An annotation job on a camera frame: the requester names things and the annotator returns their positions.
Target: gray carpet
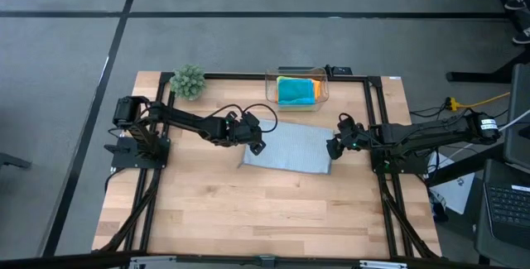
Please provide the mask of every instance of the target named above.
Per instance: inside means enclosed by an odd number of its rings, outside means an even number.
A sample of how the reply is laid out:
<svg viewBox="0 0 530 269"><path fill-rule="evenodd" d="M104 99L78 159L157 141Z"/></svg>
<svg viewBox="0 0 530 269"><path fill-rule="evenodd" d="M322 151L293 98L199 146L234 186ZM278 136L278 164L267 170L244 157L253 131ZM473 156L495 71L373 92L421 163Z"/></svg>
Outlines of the gray carpet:
<svg viewBox="0 0 530 269"><path fill-rule="evenodd" d="M0 10L121 11L124 2L0 0ZM499 0L134 0L132 10L501 12L502 7ZM117 23L116 18L0 18L0 151L33 161L29 171L0 171L1 259L38 254ZM447 96L473 103L507 92L505 85L448 83L444 74L498 68L521 51L510 43L514 33L503 20L129 19L57 252L90 250L111 160L103 149L113 142L106 130L117 98L130 94L139 70L168 71L185 63L211 72L347 65L356 74L402 76L414 110L439 106ZM498 113L506 107L503 99L482 110ZM444 256L476 262L471 241L444 229L439 237Z"/></svg>

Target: white paper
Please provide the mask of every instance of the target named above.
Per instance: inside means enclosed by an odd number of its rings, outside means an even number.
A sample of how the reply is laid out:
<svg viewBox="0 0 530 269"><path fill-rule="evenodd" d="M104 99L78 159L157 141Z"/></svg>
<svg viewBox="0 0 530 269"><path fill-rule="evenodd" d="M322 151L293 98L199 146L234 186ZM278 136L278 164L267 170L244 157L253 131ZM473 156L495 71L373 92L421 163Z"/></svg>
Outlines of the white paper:
<svg viewBox="0 0 530 269"><path fill-rule="evenodd" d="M444 161L440 164L440 168L454 163L451 159L446 160L446 157L442 154L440 154L440 161ZM431 155L431 159L429 160L429 172L434 171L435 165L436 153L433 153ZM447 208L450 208L458 214L464 214L465 205L467 203L467 199L470 196L471 185L473 184L474 177L475 173L470 173L444 184L433 186L430 188L430 190L446 200Z"/></svg>

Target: blue sponge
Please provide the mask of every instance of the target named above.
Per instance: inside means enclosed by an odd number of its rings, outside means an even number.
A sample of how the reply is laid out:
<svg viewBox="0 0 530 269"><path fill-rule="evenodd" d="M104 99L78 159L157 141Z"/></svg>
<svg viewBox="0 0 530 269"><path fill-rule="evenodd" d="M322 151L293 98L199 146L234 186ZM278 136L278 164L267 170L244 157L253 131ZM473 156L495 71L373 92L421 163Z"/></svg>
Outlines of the blue sponge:
<svg viewBox="0 0 530 269"><path fill-rule="evenodd" d="M315 90L310 79L280 79L277 88L279 104L315 104Z"/></svg>

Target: yellow cable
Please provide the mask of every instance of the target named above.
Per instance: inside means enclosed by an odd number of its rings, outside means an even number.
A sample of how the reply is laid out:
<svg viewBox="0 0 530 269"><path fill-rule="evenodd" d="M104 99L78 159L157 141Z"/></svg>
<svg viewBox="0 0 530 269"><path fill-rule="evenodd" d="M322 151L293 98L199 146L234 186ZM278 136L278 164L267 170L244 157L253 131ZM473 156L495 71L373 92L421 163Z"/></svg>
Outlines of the yellow cable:
<svg viewBox="0 0 530 269"><path fill-rule="evenodd" d="M495 96L494 98L486 99L485 101L481 101L479 103L473 103L473 104L459 104L459 103L457 103L456 107L457 108L474 108L474 107L478 107L478 106L486 104L486 103L491 103L494 100L497 100L499 98L503 98L504 96L508 96L508 95L510 95L510 92L507 92L505 94L500 94L499 96Z"/></svg>

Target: laptop keyboard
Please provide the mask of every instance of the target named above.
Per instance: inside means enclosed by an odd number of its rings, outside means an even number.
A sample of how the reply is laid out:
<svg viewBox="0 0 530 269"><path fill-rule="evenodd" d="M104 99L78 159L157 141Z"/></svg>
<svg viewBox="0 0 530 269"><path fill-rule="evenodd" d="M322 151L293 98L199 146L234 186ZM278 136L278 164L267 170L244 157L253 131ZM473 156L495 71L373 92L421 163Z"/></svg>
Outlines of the laptop keyboard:
<svg viewBox="0 0 530 269"><path fill-rule="evenodd" d="M494 222L530 227L530 192L510 186L487 187L489 213Z"/></svg>

